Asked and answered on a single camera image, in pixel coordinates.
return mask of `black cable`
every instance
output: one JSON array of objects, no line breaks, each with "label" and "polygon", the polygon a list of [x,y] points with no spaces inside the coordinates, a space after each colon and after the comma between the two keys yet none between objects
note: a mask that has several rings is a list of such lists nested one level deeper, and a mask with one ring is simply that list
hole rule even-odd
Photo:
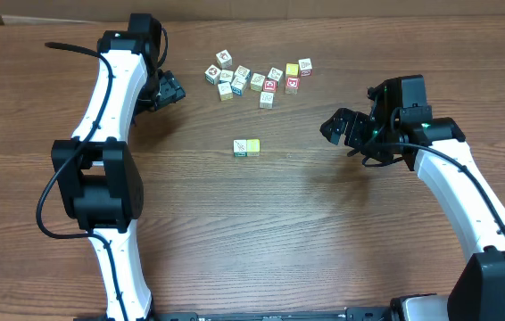
[{"label": "black cable", "polygon": [[402,107],[396,107],[393,111],[392,111],[392,115],[389,117],[389,129],[394,132],[395,131],[395,114],[397,113],[397,111],[400,111],[402,109]]},{"label": "black cable", "polygon": [[400,161],[403,161],[403,157],[398,157],[394,160],[385,161],[383,163],[378,163],[378,164],[370,164],[370,165],[367,164],[368,161],[369,161],[369,156],[364,157],[364,159],[361,160],[361,165],[363,165],[364,167],[385,167],[385,166],[389,166],[389,165],[398,163]]},{"label": "black cable", "polygon": [[161,27],[161,30],[163,30],[163,37],[165,38],[165,47],[163,47],[163,53],[161,54],[161,59],[157,62],[157,67],[155,67],[156,69],[160,68],[165,62],[165,58],[167,57],[167,48],[170,45],[170,41],[167,39],[167,30],[163,27]]},{"label": "black cable", "polygon": [[374,135],[361,147],[361,148],[354,148],[351,151],[348,152],[348,157],[352,157],[353,155],[357,154],[358,152],[361,152],[364,148],[368,147],[373,141],[376,139],[376,137],[381,134],[382,130],[384,130],[385,124],[382,125],[377,131],[374,132]]},{"label": "black cable", "polygon": [[425,147],[419,144],[409,144],[409,143],[387,143],[387,144],[378,144],[377,146],[385,148],[385,147],[393,147],[393,146],[399,146],[399,147],[409,147],[417,150],[423,150],[426,152],[433,153],[437,155],[438,157],[448,161],[449,163],[453,164],[456,166],[460,171],[465,173],[465,175],[473,182],[473,185],[475,186],[476,190],[481,194],[483,197],[484,202],[486,203],[486,206],[488,206],[489,211],[493,215],[494,221],[496,224],[499,226],[499,229],[501,230],[502,234],[505,237],[505,225],[504,222],[502,222],[502,218],[497,212],[497,210],[494,208],[493,202],[491,201],[490,197],[484,190],[483,186],[478,182],[476,177],[471,173],[466,165],[463,165],[459,163],[458,161],[454,160],[451,156],[446,155],[443,152],[439,152],[433,148]]},{"label": "black cable", "polygon": [[92,139],[92,136],[94,136],[94,133],[100,126],[100,120],[102,119],[103,116],[103,111],[106,108],[106,104],[108,103],[108,100],[110,99],[110,92],[112,91],[112,82],[114,79],[113,72],[112,72],[112,66],[110,63],[99,53],[95,52],[94,50],[87,49],[81,46],[77,45],[67,45],[67,44],[61,44],[61,43],[45,43],[45,46],[48,48],[53,48],[53,49],[59,49],[59,50],[67,50],[71,51],[74,53],[79,53],[79,54],[87,54],[90,56],[93,56],[95,58],[100,59],[105,65],[106,68],[108,69],[108,87],[106,88],[106,93],[103,97],[102,101],[102,106],[100,107],[100,111],[98,112],[98,115],[96,116],[95,120],[92,122],[92,128],[84,138],[84,140],[79,144],[78,148],[74,151],[74,153],[64,161],[62,166],[54,173],[52,178],[48,181],[48,184],[46,184],[45,190],[42,192],[40,195],[40,199],[38,200],[37,204],[37,225],[38,228],[44,233],[46,236],[52,237],[54,239],[59,239],[59,240],[66,240],[66,239],[77,239],[77,238],[87,238],[87,237],[93,237],[97,239],[98,241],[102,242],[103,247],[106,249],[108,252],[108,259],[110,261],[110,268],[112,270],[112,279],[113,279],[113,285],[114,289],[116,291],[116,299],[120,303],[121,307],[121,313],[124,317],[124,321],[128,321],[128,314],[126,313],[126,306],[124,305],[124,301],[121,297],[121,291],[120,291],[120,285],[118,284],[118,274],[116,272],[116,264],[113,259],[112,255],[112,249],[110,248],[110,243],[106,241],[105,238],[103,238],[101,235],[96,235],[92,232],[92,230],[87,231],[85,234],[71,234],[71,235],[59,235],[56,233],[53,233],[49,231],[45,225],[42,222],[42,208],[45,205],[46,201],[46,196],[48,196],[48,193],[50,193],[50,190],[53,188],[54,183],[58,179],[58,177],[61,175],[61,173],[66,169],[68,164],[70,164],[72,161],[76,159],[76,156],[78,156],[84,147],[86,147],[86,144]]}]

